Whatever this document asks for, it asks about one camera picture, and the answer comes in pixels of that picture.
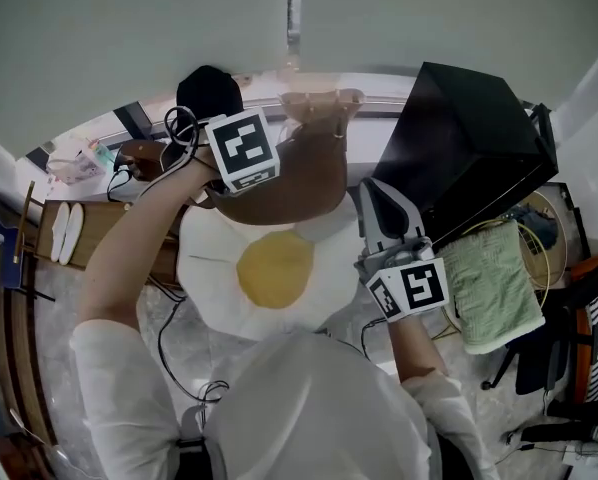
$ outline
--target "floor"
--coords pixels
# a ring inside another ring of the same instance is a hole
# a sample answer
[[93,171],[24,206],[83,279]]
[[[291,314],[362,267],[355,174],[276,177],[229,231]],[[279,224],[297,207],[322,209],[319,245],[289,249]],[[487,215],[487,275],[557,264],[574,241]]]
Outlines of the floor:
[[[74,356],[69,347],[76,320],[81,275],[71,269],[40,262],[37,289],[56,297],[57,301],[54,304],[44,300],[37,302],[37,348],[43,389],[61,450],[74,466],[87,475],[103,478],[84,417]],[[157,332],[171,307],[172,303],[155,288],[144,289],[139,302],[139,321],[142,335],[155,358],[158,358]],[[376,317],[374,304],[365,291],[359,290],[353,303],[334,315],[328,327],[337,338],[360,347],[361,328]],[[445,327],[443,317],[436,312],[427,315],[425,323],[431,335]],[[241,354],[253,344],[207,328],[189,301],[184,303],[173,324],[164,335],[169,363],[178,378],[188,379],[193,387],[210,379],[213,368],[224,359]],[[451,375],[462,382],[490,453],[496,460],[506,457],[514,447],[501,442],[502,434],[529,420],[541,419],[542,393],[518,397],[514,392],[514,367],[508,371],[498,388],[482,391],[482,380],[498,368],[504,351],[486,356],[469,356],[463,351],[458,335],[439,340],[437,344]],[[368,330],[366,345],[376,364],[389,373],[395,371],[385,326]],[[167,381],[177,415],[181,416],[191,401],[170,379]],[[68,466],[59,454],[53,454],[52,460],[59,478],[88,478]],[[505,480],[528,477],[542,480],[561,478],[565,468],[561,465],[560,453],[532,450],[516,452],[500,464],[499,470],[501,478]]]

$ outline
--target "black chair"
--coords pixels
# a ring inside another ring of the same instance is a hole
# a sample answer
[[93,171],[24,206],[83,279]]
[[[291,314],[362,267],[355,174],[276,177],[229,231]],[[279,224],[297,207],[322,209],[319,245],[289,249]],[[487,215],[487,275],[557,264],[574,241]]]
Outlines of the black chair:
[[590,335],[577,333],[575,310],[583,308],[598,297],[598,267],[563,290],[551,290],[543,307],[545,325],[516,340],[508,352],[495,379],[481,383],[481,389],[497,387],[504,373],[519,354],[515,390],[527,395],[544,389],[551,391],[566,372],[571,344],[592,347],[591,364],[597,362],[598,327]]

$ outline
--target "white slipper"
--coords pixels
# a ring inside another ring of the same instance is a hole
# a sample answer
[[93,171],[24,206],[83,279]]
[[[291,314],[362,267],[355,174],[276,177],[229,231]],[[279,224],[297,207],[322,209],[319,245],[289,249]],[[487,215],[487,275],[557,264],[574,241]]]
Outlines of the white slipper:
[[63,202],[59,205],[57,210],[57,217],[55,223],[52,225],[52,251],[50,252],[50,259],[58,261],[63,247],[63,240],[66,236],[66,228],[68,227],[68,218],[70,217],[70,206]]
[[70,262],[72,253],[75,252],[75,248],[77,247],[82,227],[83,206],[79,203],[75,203],[70,210],[70,218],[68,219],[68,226],[66,228],[66,238],[63,241],[63,248],[59,255],[59,263],[62,265],[67,265]]

